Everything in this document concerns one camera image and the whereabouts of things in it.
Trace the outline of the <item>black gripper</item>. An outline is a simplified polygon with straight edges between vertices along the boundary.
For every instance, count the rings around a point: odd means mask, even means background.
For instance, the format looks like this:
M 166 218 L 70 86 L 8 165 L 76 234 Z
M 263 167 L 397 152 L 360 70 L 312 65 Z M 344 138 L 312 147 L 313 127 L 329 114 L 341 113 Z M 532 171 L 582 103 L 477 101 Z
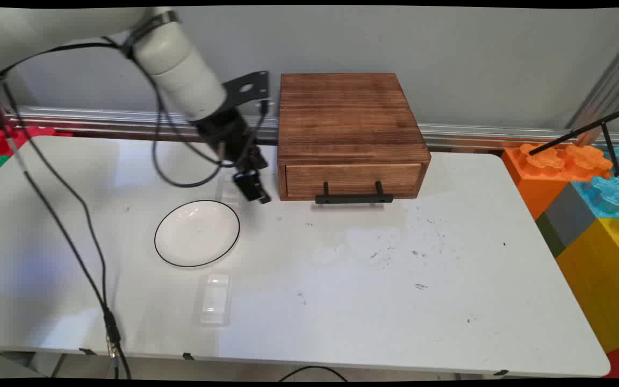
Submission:
M 233 183 L 247 201 L 266 204 L 272 200 L 261 184 L 257 171 L 269 166 L 256 144 L 260 123 L 250 127 L 237 108 L 216 113 L 197 121 L 197 134 L 216 153 L 223 165 L 242 165 L 233 175 Z

